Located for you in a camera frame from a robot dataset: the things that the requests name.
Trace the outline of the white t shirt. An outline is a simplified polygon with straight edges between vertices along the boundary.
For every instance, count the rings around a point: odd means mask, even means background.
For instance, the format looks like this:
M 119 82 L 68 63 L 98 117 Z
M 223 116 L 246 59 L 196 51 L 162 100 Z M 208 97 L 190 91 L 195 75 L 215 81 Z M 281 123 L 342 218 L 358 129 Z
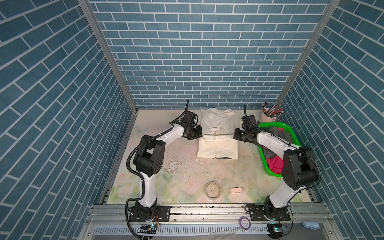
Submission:
M 199 138 L 198 158 L 238 159 L 238 141 L 234 139 L 235 115 L 233 110 L 201 110 L 203 135 Z

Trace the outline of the green plastic basket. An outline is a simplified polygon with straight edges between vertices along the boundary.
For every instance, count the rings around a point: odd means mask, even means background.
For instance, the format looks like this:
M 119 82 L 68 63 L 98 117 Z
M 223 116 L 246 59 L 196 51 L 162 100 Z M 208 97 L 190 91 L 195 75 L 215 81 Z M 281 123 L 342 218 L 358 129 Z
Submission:
M 293 145 L 297 145 L 297 146 L 301 146 L 301 143 L 299 142 L 295 132 L 293 131 L 293 129 L 285 124 L 285 123 L 280 123 L 280 122 L 275 122 L 275 123 L 260 123 L 259 125 L 259 128 L 266 128 L 269 130 L 269 127 L 270 126 L 274 126 L 274 127 L 277 127 L 277 128 L 281 128 L 281 129 L 284 129 L 285 132 L 289 132 L 291 134 L 291 138 L 292 138 L 292 144 Z M 273 176 L 273 177 L 278 177 L 278 178 L 281 178 L 282 177 L 282 174 L 275 174 L 273 173 L 269 167 L 268 167 L 268 164 L 266 162 L 266 159 L 265 159 L 265 156 L 264 156 L 264 152 L 263 152 L 263 149 L 262 147 L 258 147 L 258 150 L 259 150 L 259 153 L 261 155 L 261 160 L 263 162 L 263 165 L 264 165 L 264 168 L 265 168 L 265 171 L 266 173 L 269 175 L 269 176 Z

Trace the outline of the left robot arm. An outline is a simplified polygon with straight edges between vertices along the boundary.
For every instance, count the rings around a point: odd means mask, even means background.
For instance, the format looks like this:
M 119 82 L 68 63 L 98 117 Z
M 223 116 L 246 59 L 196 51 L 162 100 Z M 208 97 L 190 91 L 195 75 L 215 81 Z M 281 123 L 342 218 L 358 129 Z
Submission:
M 179 138 L 195 140 L 203 136 L 198 116 L 188 110 L 170 122 L 170 127 L 155 136 L 144 135 L 138 146 L 129 154 L 127 169 L 141 180 L 140 197 L 134 210 L 141 216 L 153 219 L 156 215 L 156 174 L 164 163 L 166 147 Z

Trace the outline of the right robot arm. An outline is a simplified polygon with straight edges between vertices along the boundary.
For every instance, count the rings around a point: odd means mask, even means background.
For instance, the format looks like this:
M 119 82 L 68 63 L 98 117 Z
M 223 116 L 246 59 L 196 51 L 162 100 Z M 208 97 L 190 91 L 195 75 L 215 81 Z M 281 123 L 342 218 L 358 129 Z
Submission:
M 242 127 L 235 129 L 234 139 L 264 146 L 283 160 L 283 181 L 264 203 L 264 215 L 269 220 L 282 215 L 298 192 L 320 181 L 321 173 L 311 148 L 289 143 L 269 129 L 260 127 L 253 115 L 242 117 Z

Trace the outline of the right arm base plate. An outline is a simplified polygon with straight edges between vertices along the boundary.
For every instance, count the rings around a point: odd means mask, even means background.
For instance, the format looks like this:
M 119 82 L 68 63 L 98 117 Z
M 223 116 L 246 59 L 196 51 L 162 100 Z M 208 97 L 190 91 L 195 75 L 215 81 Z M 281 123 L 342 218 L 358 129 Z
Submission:
M 246 204 L 244 209 L 249 213 L 251 221 L 290 221 L 291 215 L 287 207 L 276 209 L 270 205 Z

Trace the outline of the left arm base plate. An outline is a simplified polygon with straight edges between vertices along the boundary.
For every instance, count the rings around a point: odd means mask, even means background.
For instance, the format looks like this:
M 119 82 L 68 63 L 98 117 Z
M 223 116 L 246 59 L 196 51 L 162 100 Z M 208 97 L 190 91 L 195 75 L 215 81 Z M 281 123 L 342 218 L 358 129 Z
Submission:
M 169 222 L 171 207 L 170 206 L 154 206 L 154 207 L 132 207 L 128 213 L 130 222 Z

